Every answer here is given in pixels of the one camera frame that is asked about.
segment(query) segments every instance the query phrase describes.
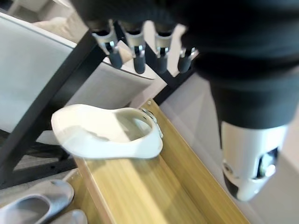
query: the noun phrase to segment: gray slipper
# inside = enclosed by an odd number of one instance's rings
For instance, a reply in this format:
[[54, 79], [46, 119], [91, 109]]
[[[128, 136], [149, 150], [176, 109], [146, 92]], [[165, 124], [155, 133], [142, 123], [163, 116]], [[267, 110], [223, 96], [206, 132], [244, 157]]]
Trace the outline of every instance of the gray slipper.
[[65, 213], [50, 224], [87, 224], [87, 218], [82, 210], [76, 209]]
[[65, 181], [38, 183], [0, 209], [0, 224], [43, 224], [68, 206], [73, 196], [73, 187]]

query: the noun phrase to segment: white shoe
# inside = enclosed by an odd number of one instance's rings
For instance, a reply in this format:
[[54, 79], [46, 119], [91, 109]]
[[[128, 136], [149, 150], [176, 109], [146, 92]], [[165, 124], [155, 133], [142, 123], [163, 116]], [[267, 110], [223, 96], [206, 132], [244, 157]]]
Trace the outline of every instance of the white shoe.
[[87, 224], [87, 218], [82, 210], [76, 209], [65, 213], [50, 224]]
[[149, 159], [159, 155], [163, 143], [157, 120], [146, 112], [71, 105], [56, 111], [51, 122], [58, 142], [74, 156]]
[[73, 187], [65, 181], [38, 183], [0, 209], [0, 224], [43, 224], [68, 206], [73, 196]]

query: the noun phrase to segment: black metal frame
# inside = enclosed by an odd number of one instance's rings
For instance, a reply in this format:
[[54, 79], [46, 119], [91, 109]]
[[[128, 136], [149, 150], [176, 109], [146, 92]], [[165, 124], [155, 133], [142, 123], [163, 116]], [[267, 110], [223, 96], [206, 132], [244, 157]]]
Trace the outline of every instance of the black metal frame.
[[[119, 39], [127, 43], [125, 35], [117, 23], [115, 29]], [[66, 155], [54, 163], [14, 170], [31, 144], [44, 130], [49, 128], [52, 114], [71, 99], [105, 57], [105, 53], [98, 47], [91, 33], [87, 32], [4, 142], [0, 156], [0, 189], [76, 167], [73, 159], [68, 159]], [[146, 63], [156, 71], [156, 54], [148, 45], [146, 47]], [[159, 75], [167, 83], [167, 86], [155, 97], [155, 101], [161, 104], [191, 74], [192, 71], [189, 70], [176, 77], [173, 77], [169, 71]]]

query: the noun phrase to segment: robotic hand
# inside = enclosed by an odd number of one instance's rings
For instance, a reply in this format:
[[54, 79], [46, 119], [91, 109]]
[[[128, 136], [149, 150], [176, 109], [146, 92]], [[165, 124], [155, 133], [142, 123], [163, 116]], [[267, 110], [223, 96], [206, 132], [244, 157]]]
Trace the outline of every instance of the robotic hand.
[[257, 194], [276, 171], [299, 99], [299, 1], [71, 1], [116, 68], [122, 62], [112, 21], [121, 24], [138, 73], [144, 72], [146, 20], [155, 23], [161, 73], [173, 29], [187, 26], [178, 68], [186, 71], [198, 49], [193, 67], [210, 83], [226, 186], [240, 201]]

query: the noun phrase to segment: wooden shelf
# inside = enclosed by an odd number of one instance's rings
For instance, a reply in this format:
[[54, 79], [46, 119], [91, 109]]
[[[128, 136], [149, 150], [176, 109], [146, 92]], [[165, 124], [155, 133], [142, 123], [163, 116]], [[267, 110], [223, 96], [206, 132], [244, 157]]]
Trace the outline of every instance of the wooden shelf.
[[92, 198], [85, 204], [98, 211], [96, 223], [249, 223], [156, 103], [149, 102], [143, 107], [155, 115], [164, 134], [157, 158], [75, 159], [90, 194], [85, 197]]

